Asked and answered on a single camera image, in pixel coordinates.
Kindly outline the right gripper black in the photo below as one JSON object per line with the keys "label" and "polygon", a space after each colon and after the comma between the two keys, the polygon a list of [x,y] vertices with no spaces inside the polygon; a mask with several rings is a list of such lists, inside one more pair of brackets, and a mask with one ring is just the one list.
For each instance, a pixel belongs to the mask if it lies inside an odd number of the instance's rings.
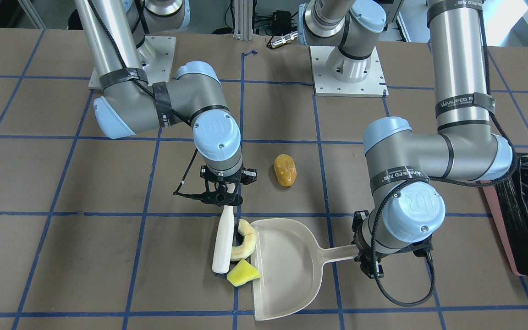
{"label": "right gripper black", "polygon": [[249,185],[257,180],[257,169],[241,168],[234,175],[224,177],[215,175],[206,166],[201,167],[200,177],[205,182],[205,192],[201,194],[185,194],[179,190],[184,184],[184,179],[188,175],[190,167],[185,171],[185,175],[174,191],[174,195],[199,200],[204,204],[213,205],[241,205],[243,199],[237,190],[240,185]]}

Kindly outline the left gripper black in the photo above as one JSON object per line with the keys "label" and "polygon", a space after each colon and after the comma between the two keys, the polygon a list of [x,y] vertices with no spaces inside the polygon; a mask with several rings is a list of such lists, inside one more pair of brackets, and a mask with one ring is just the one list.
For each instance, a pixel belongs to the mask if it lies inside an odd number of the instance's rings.
{"label": "left gripper black", "polygon": [[[353,215],[352,220],[352,231],[354,232],[353,244],[359,249],[358,256],[354,258],[355,261],[360,263],[361,271],[368,276],[368,278],[374,279],[374,265],[371,249],[371,216],[367,210],[356,211]],[[433,250],[432,236],[409,244],[409,246],[398,249],[394,253],[413,253],[416,257],[428,257],[432,260],[431,251]]]}

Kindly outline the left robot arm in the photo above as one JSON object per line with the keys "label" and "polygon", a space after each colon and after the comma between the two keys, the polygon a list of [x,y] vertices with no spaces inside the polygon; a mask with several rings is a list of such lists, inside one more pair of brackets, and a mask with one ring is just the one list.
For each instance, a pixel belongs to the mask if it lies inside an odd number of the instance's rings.
{"label": "left robot arm", "polygon": [[486,87],[482,6],[481,0],[428,2],[437,132],[414,133],[396,116],[365,129],[375,209],[366,219],[356,215],[352,229],[369,278],[382,257],[411,250],[443,223],[446,205],[430,181],[494,180],[511,166],[507,138],[490,127],[496,102]]}

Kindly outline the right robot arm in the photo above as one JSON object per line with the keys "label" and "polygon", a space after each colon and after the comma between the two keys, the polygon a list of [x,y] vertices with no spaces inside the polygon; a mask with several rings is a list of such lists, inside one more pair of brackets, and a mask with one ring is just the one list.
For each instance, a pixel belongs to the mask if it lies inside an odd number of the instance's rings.
{"label": "right robot arm", "polygon": [[102,132],[111,139],[185,123],[205,161],[205,192],[183,197],[205,204],[241,205],[239,186],[257,179],[243,166],[241,132],[220,80],[205,62],[188,62],[174,79],[153,32],[188,25],[186,0],[77,0],[103,94],[94,101]]}

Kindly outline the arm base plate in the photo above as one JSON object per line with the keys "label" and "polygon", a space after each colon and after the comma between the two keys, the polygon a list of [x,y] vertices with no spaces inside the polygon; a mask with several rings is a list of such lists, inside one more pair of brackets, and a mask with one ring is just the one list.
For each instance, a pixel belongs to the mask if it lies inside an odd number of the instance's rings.
{"label": "arm base plate", "polygon": [[[171,78],[171,71],[175,53],[176,38],[174,36],[145,36],[145,41],[137,50],[138,58],[147,75],[148,84],[167,82]],[[101,63],[101,70],[93,69],[88,87],[102,90],[99,78],[111,69],[119,69],[115,51],[105,48],[104,52],[94,51],[94,62]]]}
{"label": "arm base plate", "polygon": [[376,49],[369,58],[346,58],[336,47],[310,46],[317,96],[381,98],[389,95]]}

